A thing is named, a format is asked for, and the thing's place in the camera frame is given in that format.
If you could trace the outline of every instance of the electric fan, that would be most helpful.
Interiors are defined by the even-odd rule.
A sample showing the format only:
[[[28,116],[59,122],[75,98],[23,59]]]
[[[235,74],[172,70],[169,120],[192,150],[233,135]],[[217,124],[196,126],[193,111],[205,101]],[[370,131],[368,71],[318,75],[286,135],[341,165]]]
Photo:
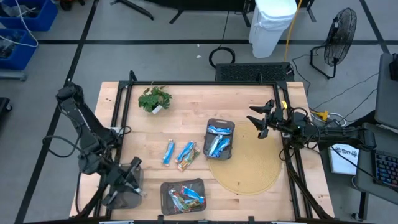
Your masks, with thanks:
[[[311,50],[310,65],[322,75],[326,76],[327,79],[334,78],[336,76],[336,66],[343,61],[349,48],[351,47],[354,39],[355,29],[355,11],[350,8],[341,10],[333,19],[326,42],[323,45],[314,47]],[[333,76],[327,75],[312,63],[313,51],[322,47],[325,48],[325,53],[323,55],[325,63],[331,67],[333,66]]]

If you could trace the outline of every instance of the blue storage box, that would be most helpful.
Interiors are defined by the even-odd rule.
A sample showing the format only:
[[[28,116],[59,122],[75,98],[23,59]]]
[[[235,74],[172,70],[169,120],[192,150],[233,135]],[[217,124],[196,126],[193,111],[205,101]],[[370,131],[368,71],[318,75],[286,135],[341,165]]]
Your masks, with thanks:
[[[15,0],[3,0],[7,6],[16,6]],[[48,31],[57,16],[58,9],[51,0],[18,0],[21,6],[24,3],[37,4],[40,7],[39,15],[35,18],[26,18],[24,21],[30,31]],[[0,22],[9,29],[26,29],[20,17],[0,17]]]
[[[25,30],[0,29],[3,37],[13,36],[15,32],[21,35],[20,43],[35,45],[35,40]],[[0,69],[23,70],[29,63],[36,47],[17,44],[8,58],[0,58]]]

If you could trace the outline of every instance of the concrete floor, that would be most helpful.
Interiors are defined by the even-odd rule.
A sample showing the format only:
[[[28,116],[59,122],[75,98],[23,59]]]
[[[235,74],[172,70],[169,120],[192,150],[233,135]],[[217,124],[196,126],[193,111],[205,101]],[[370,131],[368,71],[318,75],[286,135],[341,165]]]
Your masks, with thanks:
[[[50,31],[35,33],[39,40],[79,40],[94,0],[85,6],[75,4],[72,11],[59,11]],[[160,7],[145,1],[138,5],[150,11],[155,21],[150,21],[122,4],[109,5],[99,0],[87,40],[195,40],[221,39],[226,12],[184,12],[170,25],[168,21],[176,10]],[[371,14],[384,40],[398,40],[398,25],[395,0],[366,0]],[[292,40],[324,41],[331,20],[346,7],[354,9],[358,17],[355,40],[377,40],[359,0],[316,0],[312,10],[317,22],[311,22],[306,11],[298,15]],[[242,16],[229,14],[225,39],[247,39],[249,28]],[[73,81],[85,91],[85,99],[91,109],[95,108],[101,82],[127,79],[134,70],[139,80],[214,80],[215,70],[208,64],[208,54],[218,44],[166,44],[166,45],[84,45]],[[252,56],[249,44],[225,45],[236,52],[237,63],[281,62],[284,45],[278,45],[274,53],[264,59]],[[308,54],[314,45],[291,45],[289,60]],[[27,184],[42,147],[55,111],[55,94],[65,82],[76,54],[77,45],[41,44],[25,72],[28,80],[0,80],[0,96],[12,100],[14,110],[4,120],[0,129],[0,217],[2,223],[13,223],[21,205]],[[391,52],[398,46],[389,45]],[[345,60],[338,66],[335,79],[326,80],[308,64],[308,57],[296,61],[299,72],[309,81],[310,106],[316,106],[346,88],[360,82],[379,70],[380,45],[353,45]],[[216,63],[228,63],[229,55],[215,55]],[[315,63],[328,73],[331,67],[317,57]],[[302,79],[295,74],[297,81]],[[319,110],[348,114],[377,86],[377,76],[353,88],[345,95],[319,107]],[[376,94],[366,101],[348,119],[358,118],[374,109]],[[75,139],[76,133],[69,120],[59,119],[55,134]],[[70,148],[62,142],[53,141],[51,148],[61,154]],[[352,188],[351,176],[331,174],[328,159],[324,157],[325,174],[330,189],[336,217],[351,220],[350,214],[359,208],[360,192]],[[25,222],[38,222],[67,218],[73,200],[78,174],[74,156],[59,159],[48,155],[39,182],[33,194]],[[394,223],[397,205],[371,196],[368,222]]]

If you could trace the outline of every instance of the wooden table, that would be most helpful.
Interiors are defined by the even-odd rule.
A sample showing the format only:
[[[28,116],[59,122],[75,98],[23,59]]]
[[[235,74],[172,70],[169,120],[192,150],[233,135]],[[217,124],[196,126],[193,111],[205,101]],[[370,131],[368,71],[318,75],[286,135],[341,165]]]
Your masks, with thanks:
[[[117,82],[104,82],[99,93],[95,115],[104,126],[109,126],[117,93]],[[133,86],[127,125],[132,133],[124,137],[121,163],[130,163],[134,156],[142,159],[144,169],[144,190],[148,197],[140,206],[130,210],[113,210],[113,220],[156,220],[161,215],[160,185],[163,182],[202,178],[205,182],[207,208],[202,212],[166,216],[165,220],[229,220],[247,221],[254,216],[256,221],[294,220],[293,206],[285,164],[277,182],[259,195],[236,195],[224,189],[210,172],[203,155],[183,173],[171,163],[170,167],[161,164],[169,139],[176,142],[196,141],[203,147],[206,123],[210,118],[220,118],[235,123],[248,123],[247,115],[261,116],[249,109],[251,105],[264,105],[274,98],[271,86],[167,86],[166,91],[173,96],[171,106],[157,115],[146,113],[138,107],[138,98],[148,86]],[[303,84],[288,83],[291,106],[301,106],[308,110]],[[280,132],[269,131],[269,138],[282,148]],[[177,144],[178,152],[184,144]],[[334,216],[325,174],[319,154],[302,149],[302,164],[307,186],[311,194],[325,211]],[[95,193],[100,177],[82,175],[79,204],[82,209]],[[297,188],[301,217],[305,217],[303,198]],[[70,215],[75,215],[72,205]]]

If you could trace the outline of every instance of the green plant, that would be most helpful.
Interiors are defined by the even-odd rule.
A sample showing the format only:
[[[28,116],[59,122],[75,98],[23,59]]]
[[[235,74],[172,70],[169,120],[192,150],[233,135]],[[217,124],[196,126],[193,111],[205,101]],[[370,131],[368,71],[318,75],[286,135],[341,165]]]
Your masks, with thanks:
[[[138,106],[142,107],[146,112],[152,112],[157,105],[160,105],[165,109],[169,108],[172,95],[165,93],[163,91],[164,87],[165,86],[155,86],[152,89],[146,89],[138,98]]]

